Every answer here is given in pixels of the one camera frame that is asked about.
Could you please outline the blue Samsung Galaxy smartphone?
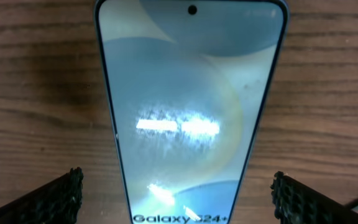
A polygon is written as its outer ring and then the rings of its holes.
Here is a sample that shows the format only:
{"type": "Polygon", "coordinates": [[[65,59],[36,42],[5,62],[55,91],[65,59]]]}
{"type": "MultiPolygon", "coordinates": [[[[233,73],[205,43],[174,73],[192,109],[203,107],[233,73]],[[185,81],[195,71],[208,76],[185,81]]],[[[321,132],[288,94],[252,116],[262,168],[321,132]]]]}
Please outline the blue Samsung Galaxy smartphone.
{"type": "Polygon", "coordinates": [[[286,1],[108,0],[94,24],[131,223],[229,223],[286,1]]]}

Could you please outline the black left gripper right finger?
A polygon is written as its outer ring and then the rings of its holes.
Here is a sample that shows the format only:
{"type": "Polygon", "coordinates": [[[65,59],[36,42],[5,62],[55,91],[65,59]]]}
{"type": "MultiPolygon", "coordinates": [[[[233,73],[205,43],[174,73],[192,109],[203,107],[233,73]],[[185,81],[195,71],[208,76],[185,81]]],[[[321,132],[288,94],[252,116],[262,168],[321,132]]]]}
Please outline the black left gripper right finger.
{"type": "Polygon", "coordinates": [[[281,171],[270,188],[281,224],[358,224],[358,198],[342,205],[281,171]]]}

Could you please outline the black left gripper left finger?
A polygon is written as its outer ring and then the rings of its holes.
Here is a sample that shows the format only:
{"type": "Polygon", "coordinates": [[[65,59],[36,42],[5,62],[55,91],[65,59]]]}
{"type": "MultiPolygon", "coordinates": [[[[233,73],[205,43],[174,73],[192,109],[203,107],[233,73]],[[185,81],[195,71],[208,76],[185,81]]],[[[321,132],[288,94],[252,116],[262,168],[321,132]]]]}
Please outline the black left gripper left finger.
{"type": "Polygon", "coordinates": [[[63,176],[0,207],[0,223],[76,223],[83,201],[83,172],[63,176]]]}

